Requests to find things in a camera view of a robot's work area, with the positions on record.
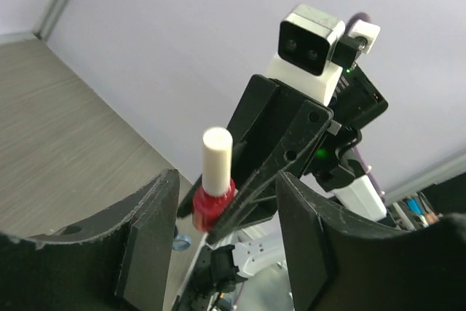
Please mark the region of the white nail polish cap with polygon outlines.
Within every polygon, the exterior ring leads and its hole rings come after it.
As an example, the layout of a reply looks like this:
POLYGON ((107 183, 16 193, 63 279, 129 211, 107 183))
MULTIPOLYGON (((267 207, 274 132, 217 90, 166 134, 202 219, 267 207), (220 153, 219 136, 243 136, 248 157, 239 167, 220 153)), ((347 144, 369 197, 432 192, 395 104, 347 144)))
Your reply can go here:
POLYGON ((230 188, 232 145, 224 127, 211 127, 202 136, 202 188, 210 196, 220 197, 230 188))

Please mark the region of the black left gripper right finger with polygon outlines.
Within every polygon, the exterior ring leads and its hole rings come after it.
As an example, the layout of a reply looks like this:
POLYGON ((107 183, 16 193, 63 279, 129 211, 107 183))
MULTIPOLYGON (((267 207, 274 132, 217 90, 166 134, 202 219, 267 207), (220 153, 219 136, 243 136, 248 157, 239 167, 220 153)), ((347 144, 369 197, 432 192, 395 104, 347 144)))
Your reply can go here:
POLYGON ((463 310, 465 216, 407 232, 365 219, 278 173, 296 310, 463 310))

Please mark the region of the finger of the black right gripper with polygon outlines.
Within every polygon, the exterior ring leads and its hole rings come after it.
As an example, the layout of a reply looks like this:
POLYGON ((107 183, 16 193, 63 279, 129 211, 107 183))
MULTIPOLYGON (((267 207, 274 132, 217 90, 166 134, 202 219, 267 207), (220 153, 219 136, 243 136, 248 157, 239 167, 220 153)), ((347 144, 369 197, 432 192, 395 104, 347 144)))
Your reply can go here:
POLYGON ((261 75, 250 78, 227 125, 233 136, 232 178, 241 188, 253 175, 257 188, 299 158, 302 146, 287 133, 302 105, 302 94, 261 75))
POLYGON ((233 167, 238 193, 207 237, 217 243, 228 234, 270 220, 277 211, 275 176, 281 170, 304 171, 311 151, 333 112, 311 100, 269 107, 233 167))

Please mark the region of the red nail polish bottle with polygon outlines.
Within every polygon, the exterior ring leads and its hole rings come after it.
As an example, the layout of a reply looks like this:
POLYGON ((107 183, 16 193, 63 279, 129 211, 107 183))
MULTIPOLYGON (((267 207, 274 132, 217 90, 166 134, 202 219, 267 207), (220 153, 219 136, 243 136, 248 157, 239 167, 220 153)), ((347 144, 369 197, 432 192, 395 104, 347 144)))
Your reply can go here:
POLYGON ((234 199, 236 191, 236 185, 232 178, 229 189, 219 197, 208 194, 200 185, 192 200, 193 226, 200 232, 209 232, 234 199))

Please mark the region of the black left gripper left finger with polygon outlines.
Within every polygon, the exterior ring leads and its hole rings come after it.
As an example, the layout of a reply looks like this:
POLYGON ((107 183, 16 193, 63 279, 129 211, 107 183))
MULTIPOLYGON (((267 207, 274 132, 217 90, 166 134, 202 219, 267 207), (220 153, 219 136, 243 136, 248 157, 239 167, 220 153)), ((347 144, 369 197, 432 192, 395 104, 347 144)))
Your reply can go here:
POLYGON ((138 191, 53 235, 1 234, 3 310, 161 310, 180 178, 138 191))

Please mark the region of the blue ceramic mug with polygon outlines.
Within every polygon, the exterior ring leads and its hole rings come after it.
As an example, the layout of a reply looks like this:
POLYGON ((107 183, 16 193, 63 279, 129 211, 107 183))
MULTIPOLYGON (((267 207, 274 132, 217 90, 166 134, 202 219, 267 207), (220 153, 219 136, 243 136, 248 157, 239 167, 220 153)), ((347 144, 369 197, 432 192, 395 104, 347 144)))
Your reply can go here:
POLYGON ((191 246, 191 238, 188 235, 181 235, 178 227, 175 226, 172 250, 173 251, 185 251, 191 246))

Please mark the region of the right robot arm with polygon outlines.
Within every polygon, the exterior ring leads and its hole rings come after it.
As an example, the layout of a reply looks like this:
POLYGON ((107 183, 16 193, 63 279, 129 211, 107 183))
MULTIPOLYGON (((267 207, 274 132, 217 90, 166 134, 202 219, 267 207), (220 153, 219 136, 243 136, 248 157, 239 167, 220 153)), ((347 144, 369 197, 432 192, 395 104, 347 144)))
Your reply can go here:
POLYGON ((336 76, 328 103, 274 76, 255 75, 226 127, 203 134, 202 172, 178 208, 206 235, 188 285, 198 294, 232 290, 291 253, 284 232, 243 243, 229 236, 282 213, 278 178, 311 175, 356 214, 386 215, 382 194, 358 152, 363 128, 388 103, 360 68, 336 76))

